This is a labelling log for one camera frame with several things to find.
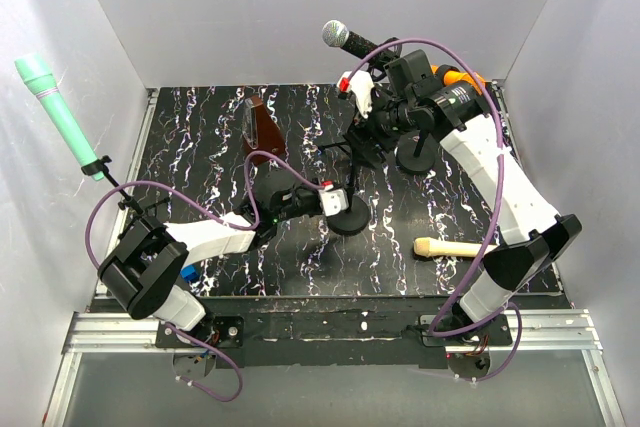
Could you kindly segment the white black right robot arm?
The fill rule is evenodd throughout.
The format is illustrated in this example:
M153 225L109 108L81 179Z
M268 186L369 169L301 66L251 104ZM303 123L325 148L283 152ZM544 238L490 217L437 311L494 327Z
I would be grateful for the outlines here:
M339 91L355 98L345 135L355 152L375 163L401 135L431 135L492 210L471 267L428 330L436 338L475 344L513 295L566 251L582 225L547 202L505 148L485 82L465 64L434 67L421 50L399 57L376 48L368 57L386 62L391 90L384 92L362 68L340 76Z

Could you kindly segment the orange microphone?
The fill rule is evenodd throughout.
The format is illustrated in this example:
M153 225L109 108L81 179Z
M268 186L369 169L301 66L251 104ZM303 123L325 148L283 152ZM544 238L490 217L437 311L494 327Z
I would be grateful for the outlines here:
M466 82L472 85L478 93L481 93L481 88L486 86L486 80L477 72L470 75L468 72L461 72L456 67L446 64L439 66L432 65L431 70L441 86L450 86L457 82Z

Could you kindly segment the black round-base stand front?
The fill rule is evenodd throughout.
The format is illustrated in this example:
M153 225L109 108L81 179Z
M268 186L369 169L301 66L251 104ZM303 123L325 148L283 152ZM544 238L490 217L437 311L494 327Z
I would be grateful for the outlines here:
M367 204L355 194L358 184L360 166L354 160L352 150L349 150L349 175L346 181L345 191L347 193L349 207L347 213L334 226L329 229L339 235L350 237L362 232L370 221L370 210Z

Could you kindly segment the beige microphone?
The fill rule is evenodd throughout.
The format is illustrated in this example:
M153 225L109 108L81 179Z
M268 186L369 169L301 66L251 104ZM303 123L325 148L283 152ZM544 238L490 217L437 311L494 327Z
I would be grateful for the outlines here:
M419 237L413 241L413 251L417 256L434 257L475 257L482 247L478 243L439 240L432 237Z

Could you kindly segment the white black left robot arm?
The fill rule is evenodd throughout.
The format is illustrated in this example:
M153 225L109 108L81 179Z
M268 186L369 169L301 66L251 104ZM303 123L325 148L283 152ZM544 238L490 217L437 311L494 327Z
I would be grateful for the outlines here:
M193 347L213 333L203 304L177 284L183 268L201 261L258 249L284 221L347 211L342 185L303 182L283 169L259 174L242 203L220 221L161 223L143 214L98 268L100 280L134 320L154 317L178 328Z

